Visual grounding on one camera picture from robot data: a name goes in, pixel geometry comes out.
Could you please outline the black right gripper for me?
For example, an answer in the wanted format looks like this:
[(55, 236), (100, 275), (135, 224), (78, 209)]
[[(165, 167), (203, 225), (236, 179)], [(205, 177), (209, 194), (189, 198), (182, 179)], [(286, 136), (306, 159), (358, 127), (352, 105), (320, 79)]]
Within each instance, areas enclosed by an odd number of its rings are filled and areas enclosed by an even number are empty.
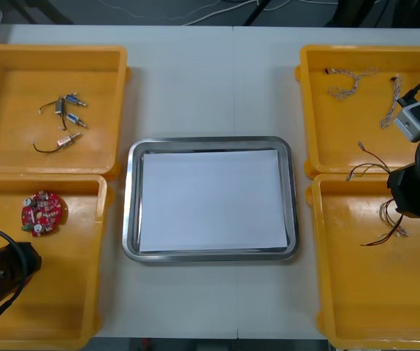
[(420, 218), (420, 176), (414, 164), (392, 171), (387, 180), (387, 187), (400, 214)]

